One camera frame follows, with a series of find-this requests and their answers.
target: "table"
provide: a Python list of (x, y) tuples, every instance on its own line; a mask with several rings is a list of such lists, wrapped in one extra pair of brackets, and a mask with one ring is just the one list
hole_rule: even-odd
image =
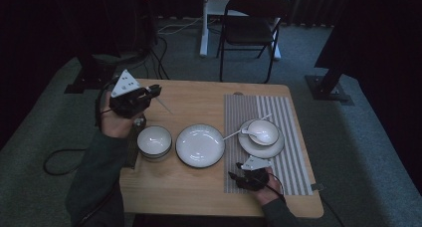
[[(203, 7), (203, 22), (202, 22), (202, 37), (201, 37), (201, 48), (199, 55), (206, 57), (208, 53), (208, 15), (224, 15), (228, 0), (204, 0)], [(239, 12), (230, 12), (230, 15), (245, 15)], [(276, 53), (274, 60), (281, 58), (279, 47), (276, 46)]]
[[(224, 193), (224, 157), (216, 164), (196, 169), (182, 163), (174, 149), (177, 136), (188, 126), (206, 123), (224, 133), (224, 95), (285, 96), (289, 88), (282, 85), (257, 85), (193, 81), (139, 80), (142, 86), (162, 86), (160, 99), (145, 111), (146, 125), (161, 125), (173, 138), (169, 156), (162, 162), (148, 162), (140, 155), (134, 169), (124, 168), (120, 186), (124, 210), (131, 213), (262, 216), (260, 206), (249, 194)], [(299, 140), (311, 183), (315, 183), (304, 139), (294, 110)], [(317, 191), (314, 195), (287, 195), (289, 208), (298, 217), (318, 218), (323, 214)]]

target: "chair backrest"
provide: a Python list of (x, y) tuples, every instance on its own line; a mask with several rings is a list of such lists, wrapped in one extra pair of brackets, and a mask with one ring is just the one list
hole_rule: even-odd
[(281, 18), (288, 14), (289, 3), (289, 0), (229, 0), (225, 15), (234, 10), (253, 17)]

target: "sleeve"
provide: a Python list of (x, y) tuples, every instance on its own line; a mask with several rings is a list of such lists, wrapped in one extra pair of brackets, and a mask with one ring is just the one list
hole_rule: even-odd
[(122, 226), (123, 204), (118, 179), (127, 158), (127, 141), (99, 131), (87, 148), (66, 198), (72, 226), (90, 213), (84, 226)]
[(276, 199), (262, 207), (264, 216), (271, 227), (295, 227), (301, 226), (298, 218), (292, 214), (288, 206), (281, 200)]

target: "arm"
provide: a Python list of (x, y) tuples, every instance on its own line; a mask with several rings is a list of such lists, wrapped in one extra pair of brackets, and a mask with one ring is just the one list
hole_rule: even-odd
[[(106, 94), (104, 111), (108, 107)], [(122, 226), (123, 204), (118, 185), (127, 158), (127, 141), (133, 121), (114, 112), (102, 115), (103, 133), (97, 132), (83, 157), (69, 190), (66, 207), (72, 226)]]
[[(271, 175), (268, 185), (280, 193), (280, 183), (273, 176), (273, 169), (271, 167), (266, 168), (267, 172)], [(272, 227), (293, 227), (301, 226), (299, 220), (289, 210), (288, 206), (279, 196), (273, 192), (270, 188), (264, 187), (258, 191), (250, 192), (258, 203), (261, 205), (264, 216), (268, 224)]]

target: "white bowl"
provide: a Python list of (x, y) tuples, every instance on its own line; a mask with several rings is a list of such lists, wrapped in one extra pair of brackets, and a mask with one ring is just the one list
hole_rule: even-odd
[(137, 145), (146, 160), (161, 161), (171, 149), (171, 134), (166, 128), (153, 125), (140, 132)]
[(183, 130), (176, 140), (176, 153), (187, 165), (203, 168), (223, 156), (223, 135), (211, 125), (194, 124)]
[(266, 141), (259, 140), (256, 136), (249, 134), (249, 138), (260, 145), (272, 145), (279, 139), (279, 129), (269, 120), (254, 120), (248, 125), (247, 130), (264, 136)]

